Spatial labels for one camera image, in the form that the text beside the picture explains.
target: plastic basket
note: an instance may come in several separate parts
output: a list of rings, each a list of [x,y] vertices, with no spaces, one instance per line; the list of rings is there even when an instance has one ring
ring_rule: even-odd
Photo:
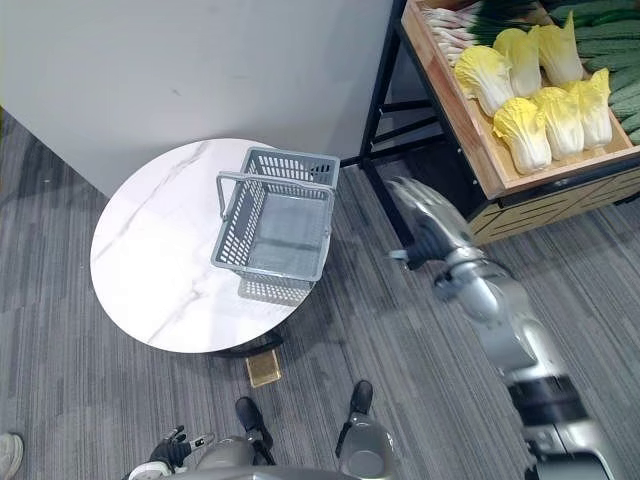
[[[241,296],[297,304],[322,276],[340,160],[251,148],[242,172],[217,177],[222,227],[211,256]],[[225,212],[222,180],[236,182]]]

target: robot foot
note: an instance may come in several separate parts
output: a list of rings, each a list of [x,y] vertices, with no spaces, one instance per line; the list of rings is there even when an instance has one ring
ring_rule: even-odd
[[[267,430],[260,409],[249,397],[242,397],[236,402],[236,415],[247,432],[247,440],[251,442],[256,454],[262,456],[268,465],[275,465],[271,456],[273,437]]]
[[[349,402],[349,418],[344,422],[340,436],[338,437],[338,444],[336,445],[336,457],[340,458],[342,453],[342,444],[347,436],[347,432],[353,426],[351,423],[351,417],[354,414],[368,415],[371,408],[371,402],[373,401],[373,385],[367,380],[360,380],[353,387],[353,393],[351,394],[351,401]]]
[[[349,417],[354,413],[367,415],[373,401],[373,385],[367,380],[360,380],[353,387],[351,402],[349,403]]]

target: shoe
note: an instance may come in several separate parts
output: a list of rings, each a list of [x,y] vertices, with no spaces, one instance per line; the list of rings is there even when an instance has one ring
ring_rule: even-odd
[[[351,402],[349,402],[349,417],[353,413],[362,413],[367,415],[373,401],[373,385],[367,380],[360,380],[353,387],[351,394]]]
[[[262,434],[262,441],[267,450],[273,447],[273,437],[264,425],[262,413],[253,400],[249,397],[239,398],[236,402],[236,415],[246,432],[257,430]]]
[[[22,463],[24,444],[22,439],[13,433],[0,435],[0,480],[10,480]]]

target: round table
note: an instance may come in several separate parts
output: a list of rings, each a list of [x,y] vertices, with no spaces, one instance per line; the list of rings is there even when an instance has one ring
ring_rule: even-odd
[[[133,338],[174,352],[224,350],[271,330],[304,300],[239,297],[240,277],[210,263],[222,222],[216,176],[239,171],[253,146],[268,147],[218,139],[176,148],[109,201],[93,236],[91,278],[106,313]]]

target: basket handle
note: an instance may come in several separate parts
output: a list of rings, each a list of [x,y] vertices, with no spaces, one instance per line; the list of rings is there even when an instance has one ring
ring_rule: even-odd
[[[321,185],[319,183],[305,182],[304,180],[296,180],[294,178],[280,178],[272,177],[270,175],[257,175],[254,173],[239,173],[239,172],[220,172],[216,178],[218,185],[218,200],[220,203],[220,217],[222,221],[227,220],[227,214],[225,213],[226,205],[224,203],[224,191],[222,190],[223,179],[234,180],[236,182],[244,182],[246,180],[258,180],[266,183],[274,183],[278,185],[294,185],[306,190],[322,190],[327,192],[329,197],[329,211],[333,210],[333,203],[335,201],[335,192],[333,188],[328,185]]]

